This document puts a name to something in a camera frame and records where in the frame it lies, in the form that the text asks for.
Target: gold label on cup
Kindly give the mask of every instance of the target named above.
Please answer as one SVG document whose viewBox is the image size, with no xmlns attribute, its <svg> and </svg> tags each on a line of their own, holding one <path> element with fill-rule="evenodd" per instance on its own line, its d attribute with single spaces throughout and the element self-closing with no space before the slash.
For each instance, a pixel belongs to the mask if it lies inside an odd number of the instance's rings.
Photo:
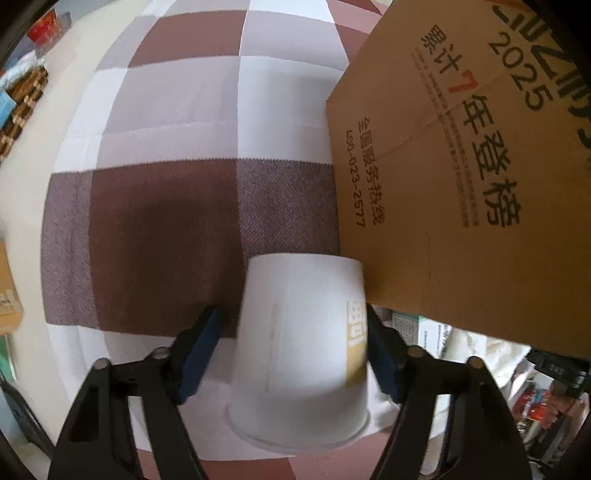
<svg viewBox="0 0 591 480">
<path fill-rule="evenodd" d="M 352 387 L 367 378 L 368 324 L 365 302 L 347 302 L 347 376 L 345 386 Z"/>
</svg>

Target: white paper cup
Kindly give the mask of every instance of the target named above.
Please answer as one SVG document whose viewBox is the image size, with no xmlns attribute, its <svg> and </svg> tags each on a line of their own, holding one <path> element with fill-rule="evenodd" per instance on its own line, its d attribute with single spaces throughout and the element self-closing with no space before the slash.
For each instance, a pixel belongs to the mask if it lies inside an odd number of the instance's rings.
<svg viewBox="0 0 591 480">
<path fill-rule="evenodd" d="M 228 418 L 267 450 L 359 436 L 367 410 L 367 318 L 357 260 L 272 254 L 248 266 Z"/>
</svg>

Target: cardboard box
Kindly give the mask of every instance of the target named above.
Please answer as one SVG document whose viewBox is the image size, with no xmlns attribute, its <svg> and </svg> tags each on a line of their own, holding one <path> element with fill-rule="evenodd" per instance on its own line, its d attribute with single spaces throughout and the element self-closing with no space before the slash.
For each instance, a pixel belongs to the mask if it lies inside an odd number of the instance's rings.
<svg viewBox="0 0 591 480">
<path fill-rule="evenodd" d="M 519 0 L 398 0 L 327 101 L 369 302 L 591 357 L 591 91 Z"/>
<path fill-rule="evenodd" d="M 406 315 L 399 312 L 392 312 L 389 326 L 398 331 L 407 345 L 419 345 L 435 358 L 441 358 L 452 329 L 449 325 L 420 315 Z"/>
<path fill-rule="evenodd" d="M 14 332 L 21 320 L 22 306 L 8 266 L 4 242 L 0 242 L 0 335 Z"/>
</svg>

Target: fabric texture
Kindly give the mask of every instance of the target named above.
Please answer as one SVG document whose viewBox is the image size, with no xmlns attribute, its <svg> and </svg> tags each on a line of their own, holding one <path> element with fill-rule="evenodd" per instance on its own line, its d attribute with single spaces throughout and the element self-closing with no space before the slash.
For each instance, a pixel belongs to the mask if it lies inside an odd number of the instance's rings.
<svg viewBox="0 0 591 480">
<path fill-rule="evenodd" d="M 221 305 L 234 322 L 180 408 L 212 480 L 311 480 L 326 466 L 368 478 L 397 413 L 372 377 L 373 435 L 289 459 L 237 438 L 224 417 L 248 259 L 339 253 L 325 101 L 384 9 L 154 0 L 105 54 L 59 151 L 41 277 L 68 396 L 96 358 L 140 359 Z M 149 451 L 141 403 L 130 406 Z"/>
</svg>

